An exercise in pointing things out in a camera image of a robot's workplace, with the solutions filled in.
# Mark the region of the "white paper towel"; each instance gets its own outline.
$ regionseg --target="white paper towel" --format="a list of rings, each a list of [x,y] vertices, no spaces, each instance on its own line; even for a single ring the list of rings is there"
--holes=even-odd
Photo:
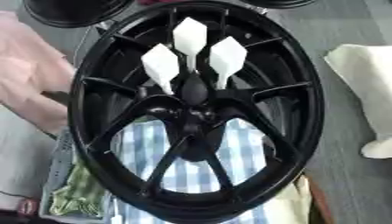
[[[341,45],[325,61],[360,98],[376,134],[362,154],[392,158],[392,46]]]

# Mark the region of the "wheel rim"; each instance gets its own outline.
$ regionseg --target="wheel rim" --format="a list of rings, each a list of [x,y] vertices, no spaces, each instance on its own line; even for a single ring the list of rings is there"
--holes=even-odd
[[[182,153],[173,145],[185,143],[190,132],[171,142],[168,159],[165,158],[165,161],[156,167],[158,171],[153,172],[147,182],[129,172],[109,150],[111,137],[141,116],[140,111],[155,116],[166,124],[168,121],[174,123],[173,130],[184,130],[183,118],[189,115],[189,105],[179,93],[169,96],[159,92],[156,87],[140,88],[148,80],[140,66],[140,60],[136,61],[135,65],[131,65],[130,62],[124,65],[118,60],[122,57],[121,54],[126,55],[128,59],[130,55],[140,59],[140,56],[157,41],[169,45],[172,42],[170,30],[188,16],[208,25],[209,45],[227,35],[232,35],[248,48],[250,56],[244,69],[237,74],[240,78],[252,82],[252,77],[260,73],[257,71],[276,70],[260,63],[258,59],[262,59],[264,54],[277,55],[277,60],[283,63],[282,67],[288,72],[282,73],[282,70],[277,69],[269,74],[280,74],[278,77],[264,75],[266,77],[264,83],[267,86],[248,90],[230,88],[209,92],[208,101],[203,102],[207,104],[204,109],[212,110],[219,117],[211,126],[217,128],[229,118],[240,117],[262,130],[276,146],[276,157],[267,157],[267,167],[236,186],[230,185],[214,153],[206,152],[210,162],[215,161],[209,164],[214,166],[218,173],[217,178],[222,186],[221,191],[218,192],[189,194],[156,188],[156,183],[163,176],[161,170],[168,167],[167,164],[173,157],[180,156]],[[247,34],[252,38],[242,37]],[[151,36],[159,36],[160,39],[153,39]],[[199,77],[204,79],[203,83],[211,84],[214,79],[206,79],[207,76],[203,75],[211,74],[210,76],[214,77],[205,66],[207,55],[208,51],[205,50],[199,56]],[[122,71],[118,72],[122,75],[118,77],[114,75],[117,67],[122,67],[119,69]],[[195,77],[195,75],[187,74],[183,69],[179,77]],[[180,80],[174,81],[174,85],[179,86],[178,91],[181,89],[180,83]],[[171,3],[126,18],[105,33],[89,52],[76,74],[71,95],[73,99],[69,105],[70,128],[76,148],[87,168],[115,196],[134,207],[172,222],[225,221],[273,197],[303,170],[305,163],[315,151],[324,120],[324,101],[319,78],[298,42],[266,17],[229,3],[204,1]],[[111,110],[115,103],[114,98],[118,95],[133,99],[138,97],[140,100],[129,100],[126,105],[123,104],[125,112],[115,113],[120,114],[119,116],[113,115],[113,111],[92,112],[94,109]],[[285,130],[277,129],[252,103],[252,99],[262,101],[274,96],[292,99],[291,109],[296,111],[288,113],[289,124]],[[170,136],[170,128],[167,125],[166,128]],[[202,133],[199,133],[200,135],[198,133],[193,134],[201,137]]]

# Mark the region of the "white plastic cap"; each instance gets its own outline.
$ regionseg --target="white plastic cap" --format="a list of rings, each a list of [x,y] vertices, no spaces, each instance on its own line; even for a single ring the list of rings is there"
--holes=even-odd
[[[158,44],[142,56],[144,71],[168,95],[173,95],[170,81],[179,74],[179,59],[165,45]]]
[[[234,38],[228,37],[211,47],[210,66],[219,75],[217,88],[226,87],[228,78],[240,71],[248,51]]]
[[[173,30],[174,46],[186,55],[196,55],[207,44],[207,26],[187,17]]]

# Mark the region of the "gray table surface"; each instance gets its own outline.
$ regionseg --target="gray table surface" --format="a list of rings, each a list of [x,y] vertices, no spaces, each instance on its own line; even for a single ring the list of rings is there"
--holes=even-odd
[[[120,17],[139,7],[135,5]],[[20,20],[70,60],[86,28],[63,30],[34,21],[19,9]],[[312,58],[325,91],[325,128],[318,150],[307,166],[325,192],[338,224],[384,224],[392,221],[392,160],[361,157],[361,146],[374,138],[350,89],[323,61],[340,44],[392,43],[392,4],[389,0],[318,0],[292,10],[272,10],[269,17],[289,30]],[[80,61],[98,39],[95,31],[80,49]]]

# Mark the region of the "wheel spoke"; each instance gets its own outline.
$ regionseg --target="wheel spoke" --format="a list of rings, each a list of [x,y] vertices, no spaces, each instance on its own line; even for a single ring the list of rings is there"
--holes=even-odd
[[[229,10],[223,10],[220,15],[220,40],[226,36],[226,19],[228,17]]]
[[[142,195],[148,195],[151,190],[159,188],[159,184],[161,183],[167,169],[169,169],[170,165],[176,160],[176,158],[179,158],[181,153],[186,149],[186,147],[181,146],[183,146],[188,137],[189,136],[182,136],[179,138],[178,141],[175,142],[164,154],[141,189],[140,193]]]
[[[135,89],[108,79],[85,77],[82,79],[82,81],[85,82],[87,85],[98,86],[100,90],[101,88],[104,88],[105,90],[116,91],[119,94],[126,95],[130,98],[134,98],[137,94],[137,91]]]
[[[105,128],[100,134],[98,134],[94,139],[88,144],[87,148],[92,151],[107,152],[109,149],[104,148],[106,145],[104,143],[111,141],[111,138],[120,130],[122,130],[126,125],[133,122],[139,115],[142,108],[139,103],[132,102],[118,117],[114,119],[110,125]]]
[[[233,183],[221,161],[216,157],[216,154],[211,148],[211,145],[207,142],[207,137],[200,131],[197,135],[197,138],[198,141],[201,141],[204,145],[202,150],[204,150],[204,153],[206,153],[206,161],[210,165],[211,169],[213,169],[213,173],[220,183],[220,189],[224,192],[233,191]]]
[[[167,43],[172,44],[174,48],[173,29],[176,24],[177,8],[169,11],[169,25],[167,27]]]
[[[262,100],[276,97],[276,96],[290,95],[286,93],[292,93],[292,91],[308,88],[311,85],[312,84],[309,81],[303,81],[296,84],[285,85],[285,86],[251,88],[248,89],[247,91],[252,95],[252,98],[255,102],[260,102]]]
[[[151,49],[150,45],[143,44],[132,37],[128,37],[120,33],[116,33],[115,35],[113,35],[113,37],[116,43],[122,46],[134,47],[136,50],[138,50],[141,53],[147,53]]]
[[[278,158],[286,158],[289,155],[283,153],[282,149],[286,149],[296,156],[299,156],[298,150],[290,143],[285,136],[274,126],[272,122],[260,111],[255,105],[247,105],[243,110],[244,115],[248,118],[247,121],[262,131],[276,146],[276,155]]]
[[[125,126],[135,121],[138,117],[147,115],[149,113],[158,113],[159,111],[154,111],[158,107],[165,108],[165,105],[170,104],[172,109],[176,107],[179,108],[180,102],[175,98],[171,98],[166,95],[153,95],[146,97],[142,100],[134,100],[125,110],[111,122],[107,128],[96,135],[93,140],[88,144],[88,148],[93,151],[105,152],[108,151],[105,147],[102,147],[102,143],[110,142],[112,137]]]

